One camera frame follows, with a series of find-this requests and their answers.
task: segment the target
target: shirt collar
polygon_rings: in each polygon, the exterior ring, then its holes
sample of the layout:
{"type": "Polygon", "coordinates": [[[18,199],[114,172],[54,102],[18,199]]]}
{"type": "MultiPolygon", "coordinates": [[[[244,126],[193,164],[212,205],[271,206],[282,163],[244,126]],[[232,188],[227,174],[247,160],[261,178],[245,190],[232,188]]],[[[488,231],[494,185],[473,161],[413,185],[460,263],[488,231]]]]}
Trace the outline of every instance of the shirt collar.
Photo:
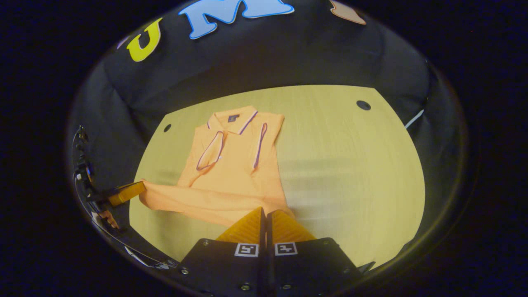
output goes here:
{"type": "Polygon", "coordinates": [[[207,121],[207,128],[216,131],[229,131],[235,134],[242,134],[249,123],[257,114],[257,110],[253,106],[245,106],[237,109],[226,110],[224,112],[213,113],[207,121]],[[239,115],[234,125],[229,128],[224,128],[220,119],[225,119],[232,115],[239,115]]]}

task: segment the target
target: letter m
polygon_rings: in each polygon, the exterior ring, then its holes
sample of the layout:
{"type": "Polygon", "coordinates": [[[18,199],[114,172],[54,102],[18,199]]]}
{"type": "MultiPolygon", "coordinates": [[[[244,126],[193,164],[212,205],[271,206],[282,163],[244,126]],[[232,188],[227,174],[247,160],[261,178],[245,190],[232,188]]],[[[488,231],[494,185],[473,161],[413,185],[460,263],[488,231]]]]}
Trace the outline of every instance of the letter m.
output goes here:
{"type": "Polygon", "coordinates": [[[284,4],[281,0],[200,0],[181,10],[179,15],[187,15],[193,29],[189,37],[197,39],[213,32],[218,27],[216,23],[210,23],[206,15],[231,24],[237,16],[240,2],[246,5],[242,16],[247,18],[294,12],[293,6],[284,4]]]}

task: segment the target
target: table surface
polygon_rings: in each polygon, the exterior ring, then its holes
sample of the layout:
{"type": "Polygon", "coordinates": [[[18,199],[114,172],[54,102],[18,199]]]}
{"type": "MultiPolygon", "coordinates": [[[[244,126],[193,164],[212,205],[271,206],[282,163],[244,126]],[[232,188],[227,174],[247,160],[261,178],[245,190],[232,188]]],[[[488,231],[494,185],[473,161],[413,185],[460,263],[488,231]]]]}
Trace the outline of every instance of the table surface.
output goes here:
{"type": "MultiPolygon", "coordinates": [[[[276,141],[287,203],[315,237],[331,237],[350,260],[374,267],[416,234],[425,204],[418,153],[404,124],[373,88],[291,86],[245,92],[167,114],[141,159],[136,181],[176,184],[194,129],[213,112],[254,106],[285,116],[276,141]],[[370,110],[357,101],[370,104],[370,110]]],[[[130,225],[181,261],[200,238],[226,227],[130,202],[130,225]]]]}

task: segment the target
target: orange polo shirt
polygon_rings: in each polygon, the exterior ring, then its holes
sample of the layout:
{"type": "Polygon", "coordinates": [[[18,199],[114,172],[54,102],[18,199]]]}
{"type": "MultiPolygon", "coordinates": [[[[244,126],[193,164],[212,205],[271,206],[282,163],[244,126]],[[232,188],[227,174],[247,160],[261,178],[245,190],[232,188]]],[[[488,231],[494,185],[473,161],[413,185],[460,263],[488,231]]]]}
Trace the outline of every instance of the orange polo shirt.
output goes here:
{"type": "Polygon", "coordinates": [[[275,139],[283,115],[254,107],[214,113],[197,127],[177,185],[142,180],[141,202],[155,210],[231,226],[257,207],[266,214],[288,209],[280,183],[275,139]]]}

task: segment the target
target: black background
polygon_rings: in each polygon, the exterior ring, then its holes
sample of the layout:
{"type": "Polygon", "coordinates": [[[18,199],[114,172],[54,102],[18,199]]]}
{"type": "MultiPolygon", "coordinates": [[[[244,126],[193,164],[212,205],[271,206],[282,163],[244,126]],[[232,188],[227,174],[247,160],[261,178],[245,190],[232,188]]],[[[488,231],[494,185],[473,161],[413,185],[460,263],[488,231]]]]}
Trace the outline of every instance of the black background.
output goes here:
{"type": "MultiPolygon", "coordinates": [[[[82,220],[62,156],[69,106],[90,68],[128,32],[178,2],[2,4],[6,295],[175,294],[119,256],[82,220]]],[[[424,257],[423,266],[434,269],[411,270],[414,284],[393,283],[385,293],[526,295],[520,199],[528,164],[521,150],[527,135],[521,97],[526,7],[514,1],[348,2],[424,53],[473,107],[480,125],[481,167],[466,214],[424,257]]]]}

